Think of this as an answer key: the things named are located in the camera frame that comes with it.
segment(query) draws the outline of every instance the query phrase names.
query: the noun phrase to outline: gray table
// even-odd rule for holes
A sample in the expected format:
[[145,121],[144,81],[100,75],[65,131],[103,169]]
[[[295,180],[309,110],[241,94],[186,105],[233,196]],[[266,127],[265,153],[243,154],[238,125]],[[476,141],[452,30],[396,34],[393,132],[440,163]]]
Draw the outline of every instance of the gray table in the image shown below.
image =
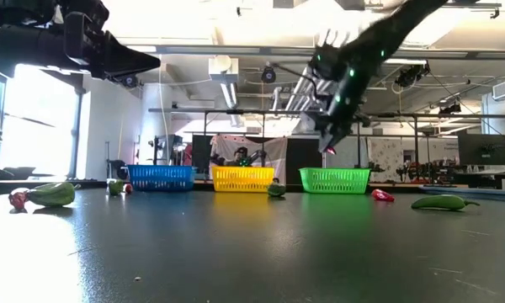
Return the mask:
[[505,302],[505,202],[419,197],[90,189],[13,215],[0,196],[0,302]]

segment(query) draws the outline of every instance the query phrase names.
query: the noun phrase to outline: red pepper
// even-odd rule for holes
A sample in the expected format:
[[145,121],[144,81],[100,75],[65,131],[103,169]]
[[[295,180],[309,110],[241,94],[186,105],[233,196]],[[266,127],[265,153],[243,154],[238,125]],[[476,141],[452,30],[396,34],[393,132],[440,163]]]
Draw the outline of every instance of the red pepper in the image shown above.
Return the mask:
[[395,197],[386,193],[381,189],[375,189],[372,191],[372,196],[377,201],[387,201],[387,202],[395,202]]

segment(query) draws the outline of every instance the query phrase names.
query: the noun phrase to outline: ceiling light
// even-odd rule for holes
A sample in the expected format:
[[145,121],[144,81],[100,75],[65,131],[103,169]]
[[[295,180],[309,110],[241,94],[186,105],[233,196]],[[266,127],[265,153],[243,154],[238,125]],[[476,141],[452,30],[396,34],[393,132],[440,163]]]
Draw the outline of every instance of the ceiling light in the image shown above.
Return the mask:
[[157,48],[153,45],[128,45],[129,49],[133,51],[141,51],[141,52],[157,52]]
[[425,65],[426,60],[412,60],[412,59],[397,59],[391,58],[385,61],[386,64],[407,64],[407,65]]

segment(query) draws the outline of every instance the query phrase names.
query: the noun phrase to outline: computer monitor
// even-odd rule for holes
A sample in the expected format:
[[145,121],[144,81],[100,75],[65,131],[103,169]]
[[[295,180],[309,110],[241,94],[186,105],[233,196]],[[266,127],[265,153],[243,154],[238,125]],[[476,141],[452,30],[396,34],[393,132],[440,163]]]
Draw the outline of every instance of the computer monitor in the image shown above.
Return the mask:
[[458,135],[461,165],[505,165],[504,135]]

